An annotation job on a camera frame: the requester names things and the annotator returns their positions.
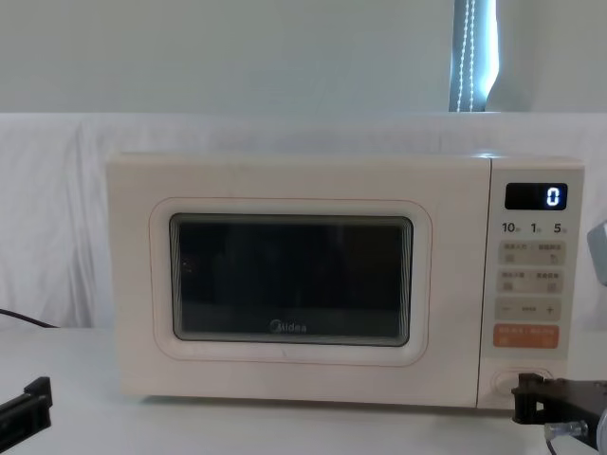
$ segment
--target control panel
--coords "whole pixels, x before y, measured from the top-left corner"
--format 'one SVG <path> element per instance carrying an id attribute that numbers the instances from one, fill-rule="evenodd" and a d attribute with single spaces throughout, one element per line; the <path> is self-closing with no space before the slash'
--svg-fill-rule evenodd
<path id="1" fill-rule="evenodd" d="M 518 373 L 566 373 L 583 170 L 548 163 L 492 160 L 479 407 L 511 408 Z"/>

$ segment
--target black display screen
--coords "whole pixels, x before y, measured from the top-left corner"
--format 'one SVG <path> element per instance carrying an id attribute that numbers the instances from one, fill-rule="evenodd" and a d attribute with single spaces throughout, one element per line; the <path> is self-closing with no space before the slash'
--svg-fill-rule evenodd
<path id="1" fill-rule="evenodd" d="M 401 346 L 403 217 L 188 214 L 170 223 L 181 339 Z"/>
<path id="2" fill-rule="evenodd" d="M 565 210 L 564 183 L 508 183 L 505 205 L 508 210 Z"/>

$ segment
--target black cable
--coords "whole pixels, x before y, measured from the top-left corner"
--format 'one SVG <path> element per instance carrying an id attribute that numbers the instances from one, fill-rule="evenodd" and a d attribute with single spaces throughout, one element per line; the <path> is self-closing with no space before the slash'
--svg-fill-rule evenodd
<path id="1" fill-rule="evenodd" d="M 30 318 L 28 316 L 24 316 L 19 313 L 15 313 L 14 311 L 4 310 L 2 308 L 0 308 L 0 315 L 8 316 L 10 318 L 24 320 L 25 322 L 29 322 L 30 324 L 44 327 L 45 329 L 57 329 L 58 328 L 56 325 L 50 325 L 50 324 L 47 324 L 46 322 L 42 322 L 41 320 Z"/>
<path id="2" fill-rule="evenodd" d="M 548 450 L 550 450 L 550 455 L 557 455 L 557 451 L 552 447 L 552 442 L 546 439 L 546 445 L 548 446 Z"/>

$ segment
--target timer button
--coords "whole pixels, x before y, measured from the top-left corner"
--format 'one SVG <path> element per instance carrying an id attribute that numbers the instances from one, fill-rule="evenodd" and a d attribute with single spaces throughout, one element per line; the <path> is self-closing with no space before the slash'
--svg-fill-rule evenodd
<path id="1" fill-rule="evenodd" d="M 546 320 L 561 318 L 561 300 L 537 297 L 499 297 L 495 318 L 506 320 Z"/>

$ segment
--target button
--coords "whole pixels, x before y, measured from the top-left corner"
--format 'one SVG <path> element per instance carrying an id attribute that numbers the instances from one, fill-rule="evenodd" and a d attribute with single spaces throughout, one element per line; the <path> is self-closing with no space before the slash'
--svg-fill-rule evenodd
<path id="1" fill-rule="evenodd" d="M 503 293 L 560 294 L 564 272 L 560 269 L 502 268 L 497 291 Z"/>
<path id="2" fill-rule="evenodd" d="M 542 297 L 498 297 L 496 319 L 559 320 L 561 300 Z"/>
<path id="3" fill-rule="evenodd" d="M 496 348 L 556 349 L 558 325 L 495 324 L 493 346 Z"/>
<path id="4" fill-rule="evenodd" d="M 504 240 L 500 243 L 499 263 L 511 265 L 563 265 L 566 243 L 562 241 L 516 242 Z"/>
<path id="5" fill-rule="evenodd" d="M 535 373 L 547 379 L 552 378 L 552 373 L 544 369 L 512 368 L 497 372 L 491 378 L 491 389 L 504 396 L 512 396 L 512 389 L 519 385 L 520 373 Z"/>

